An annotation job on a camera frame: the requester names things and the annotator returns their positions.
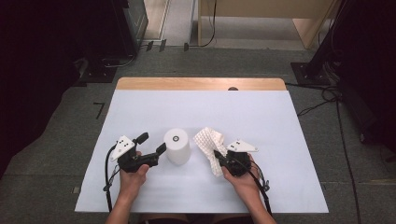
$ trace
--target black tape mark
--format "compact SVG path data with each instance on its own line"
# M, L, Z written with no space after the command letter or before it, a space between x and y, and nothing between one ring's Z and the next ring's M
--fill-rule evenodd
M102 110L103 110L103 107L105 106L105 103L93 102L93 104L94 104L94 105L100 105L99 113L98 113L98 115L96 116L96 119L99 119L100 115L102 114Z

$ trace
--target gray carpet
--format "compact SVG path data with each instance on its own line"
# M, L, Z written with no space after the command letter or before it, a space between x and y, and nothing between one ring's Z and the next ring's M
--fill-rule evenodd
M280 77L295 83L290 62L309 62L313 55L308 50L142 49L134 62L118 69L113 83L73 87L64 94L47 130L13 158L0 182L0 223L104 223L107 214L74 212L78 195L72 189L82 183L118 78ZM288 90L297 112L322 102L320 91L291 86ZM98 119L100 106L94 103L105 103ZM395 178L396 163L385 162L392 153L380 145L362 145L344 104L340 111L361 223L396 223L396 185L370 182ZM335 104L311 111L300 122L330 213L275 214L276 221L358 223Z

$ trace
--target black equipment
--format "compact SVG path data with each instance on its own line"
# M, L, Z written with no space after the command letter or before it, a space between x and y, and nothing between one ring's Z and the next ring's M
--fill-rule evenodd
M119 163L119 167L128 173L136 172L139 167L143 164L147 164L149 167L158 165L158 159L166 150L166 144L163 143L160 145L154 153L150 153L148 155L139 156L136 154L136 146L137 144L141 145L149 138L148 133L143 133L136 139L132 140L134 142L134 147L132 147L129 151L123 154L117 162Z
M244 175L251 168L250 158L246 152L227 151L226 157L223 157L215 150L215 156L219 160L220 166L225 166L233 176Z
M220 166L225 166L227 170L233 176L241 176L245 173L249 173L259 188L262 197L264 198L265 207L267 208L267 212L272 215L271 206L269 202L269 198L265 193L270 189L269 181L264 180L264 176L262 176L262 170L260 167L254 162L250 160L250 157L246 152L234 152L231 150L227 151L227 155L223 157L221 153L218 151L215 152L215 157L219 160ZM257 169L259 171L259 178L257 178L253 173L250 172L251 163L255 163L257 165Z
M160 145L157 149L156 152L150 153L145 156L140 156L137 155L136 153L136 146L137 144L141 145L144 143L147 139L149 138L148 133L142 133L140 136L138 136L136 139L132 140L134 143L134 146L125 152L117 162L119 163L119 167L128 173L135 173L140 166L143 164L147 164L149 167L156 166L158 165L158 159L160 156L165 152L166 150L166 144L163 143ZM114 170L113 175L108 178L108 172L107 172L107 166L108 166L108 158L110 157L111 152L116 148L116 145L114 145L106 155L106 161L105 161L105 179L106 179L106 185L103 188L103 191L106 192L106 198L107 198L107 206L108 206L108 211L111 212L113 210L113 204L111 202L111 196L110 196L110 187L113 182L114 175L117 174L117 172Z

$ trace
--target person's right hand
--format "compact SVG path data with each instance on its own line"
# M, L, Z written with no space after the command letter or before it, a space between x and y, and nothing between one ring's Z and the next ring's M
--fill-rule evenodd
M254 161L250 154L248 154L251 161ZM254 198L260 198L260 191L254 182L253 177L249 173L245 173L241 176L233 176L227 170L226 167L222 166L221 170L223 172L224 178L228 180L235 189L238 196L242 201L246 202L247 200ZM250 172L253 173L257 178L259 178L259 172L254 163L252 163Z

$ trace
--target wooden table edge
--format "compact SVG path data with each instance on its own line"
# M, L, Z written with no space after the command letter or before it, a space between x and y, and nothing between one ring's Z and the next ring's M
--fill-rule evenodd
M285 91L278 77L121 77L116 90L141 91Z

